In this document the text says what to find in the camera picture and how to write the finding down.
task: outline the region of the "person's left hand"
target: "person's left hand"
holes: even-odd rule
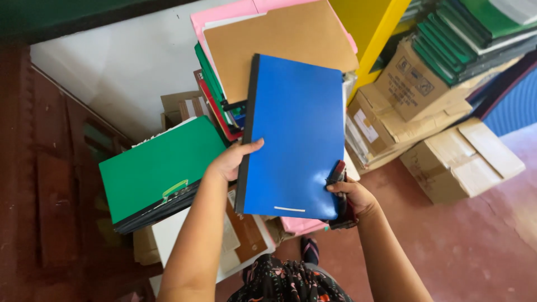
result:
[[[227,182],[234,181],[238,177],[238,165],[241,164],[242,157],[261,149],[264,143],[265,140],[263,139],[259,139],[253,143],[247,143],[246,145],[241,145],[240,142],[234,143],[215,158],[207,170],[219,173]]]

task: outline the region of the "red tiled floor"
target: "red tiled floor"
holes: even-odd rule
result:
[[[433,206],[399,160],[361,180],[437,302],[537,301],[537,124],[502,140],[527,170],[473,199]],[[355,301],[372,301],[357,230],[316,237],[320,266]],[[298,249],[286,241],[277,256],[296,259]],[[241,284],[238,276],[218,284],[217,301]]]

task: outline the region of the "black patterned dress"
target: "black patterned dress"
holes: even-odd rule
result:
[[[352,302],[326,274],[306,268],[304,262],[283,262],[270,254],[257,258],[243,279],[244,286],[228,302]]]

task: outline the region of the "blue folder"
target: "blue folder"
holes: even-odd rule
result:
[[[237,213],[337,218],[325,186],[344,153],[342,82],[336,69],[254,56],[243,143],[265,145],[239,167]]]

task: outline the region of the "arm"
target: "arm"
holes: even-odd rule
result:
[[[235,144],[205,171],[164,269],[158,302],[214,301],[228,181],[237,179],[242,157],[261,146],[262,139],[242,146]]]
[[[347,193],[355,205],[358,233],[375,302],[427,301],[431,295],[399,245],[376,198],[361,184],[338,182],[330,192]]]

